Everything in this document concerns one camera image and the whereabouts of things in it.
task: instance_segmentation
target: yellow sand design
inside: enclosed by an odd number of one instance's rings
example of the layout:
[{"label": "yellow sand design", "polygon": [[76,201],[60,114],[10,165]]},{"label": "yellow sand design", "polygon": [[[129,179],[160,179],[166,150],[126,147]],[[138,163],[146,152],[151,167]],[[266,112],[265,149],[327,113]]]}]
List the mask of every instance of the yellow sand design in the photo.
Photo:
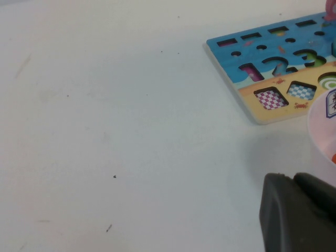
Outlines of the yellow sand design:
[{"label": "yellow sand design", "polygon": [[[334,62],[329,62],[323,66],[316,67],[316,68],[314,67],[305,68],[305,69],[299,70],[298,72],[291,73],[289,75],[284,75],[284,76],[264,80],[254,85],[251,85],[249,87],[239,89],[239,93],[242,96],[247,108],[251,111],[252,115],[255,117],[255,119],[259,123],[261,124],[271,123],[271,122],[283,120],[286,118],[296,117],[301,114],[306,114],[310,105],[313,103],[313,101],[319,95],[321,95],[322,93],[326,91],[325,88],[319,85],[318,79],[321,75],[328,73],[328,72],[334,73],[331,75],[335,75],[336,65],[334,64]],[[276,82],[280,78],[285,80],[285,82],[276,84]],[[300,81],[300,82],[304,82],[304,83],[316,86],[317,89],[316,89],[313,100],[307,101],[307,100],[303,100],[303,99],[288,95],[287,91],[289,89],[290,84],[293,81]],[[256,90],[268,88],[268,87],[276,87],[281,92],[281,94],[284,96],[284,98],[289,102],[289,105],[279,108],[279,109],[273,109],[273,110],[265,109],[263,105],[256,98],[254,92]],[[305,108],[298,108],[298,109],[295,108],[295,103],[303,104],[306,102],[308,103],[308,107],[306,109]]]}]

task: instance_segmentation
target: blue checkered square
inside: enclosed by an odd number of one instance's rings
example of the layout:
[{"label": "blue checkered square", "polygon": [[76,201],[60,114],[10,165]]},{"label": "blue checkered square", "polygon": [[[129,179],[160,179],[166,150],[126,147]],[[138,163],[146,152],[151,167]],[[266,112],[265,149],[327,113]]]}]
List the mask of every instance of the blue checkered square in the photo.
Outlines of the blue checkered square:
[{"label": "blue checkered square", "polygon": [[289,95],[303,99],[312,100],[315,95],[315,90],[312,88],[304,87],[297,84],[292,84],[287,92]]}]

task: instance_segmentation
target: checkered pattern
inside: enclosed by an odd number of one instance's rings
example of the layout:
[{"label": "checkered pattern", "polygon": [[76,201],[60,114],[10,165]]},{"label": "checkered pattern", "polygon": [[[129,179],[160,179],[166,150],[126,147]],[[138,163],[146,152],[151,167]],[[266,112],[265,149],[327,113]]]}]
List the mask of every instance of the checkered pattern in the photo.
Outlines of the checkered pattern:
[{"label": "checkered pattern", "polygon": [[315,95],[315,90],[312,88],[307,88],[297,84],[292,84],[289,87],[287,92],[289,95],[303,99],[303,100],[312,100]]},{"label": "checkered pattern", "polygon": [[267,110],[278,109],[288,105],[281,95],[273,90],[257,93],[256,97]]}]

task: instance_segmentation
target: wooden puzzle board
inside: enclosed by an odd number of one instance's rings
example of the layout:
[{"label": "wooden puzzle board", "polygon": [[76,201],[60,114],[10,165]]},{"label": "wooden puzzle board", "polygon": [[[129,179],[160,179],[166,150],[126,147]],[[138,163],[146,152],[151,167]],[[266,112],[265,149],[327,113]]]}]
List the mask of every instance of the wooden puzzle board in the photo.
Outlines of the wooden puzzle board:
[{"label": "wooden puzzle board", "polygon": [[229,83],[260,124],[306,114],[336,87],[336,22],[325,13],[209,39]]}]

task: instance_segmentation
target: sticker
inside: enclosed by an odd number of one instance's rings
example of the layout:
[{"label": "sticker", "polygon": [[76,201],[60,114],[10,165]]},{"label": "sticker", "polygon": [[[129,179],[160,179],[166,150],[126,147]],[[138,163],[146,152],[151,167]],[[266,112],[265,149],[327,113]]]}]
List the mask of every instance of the sticker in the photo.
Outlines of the sticker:
[{"label": "sticker", "polygon": [[326,98],[327,118],[336,116],[336,89],[329,92]]}]

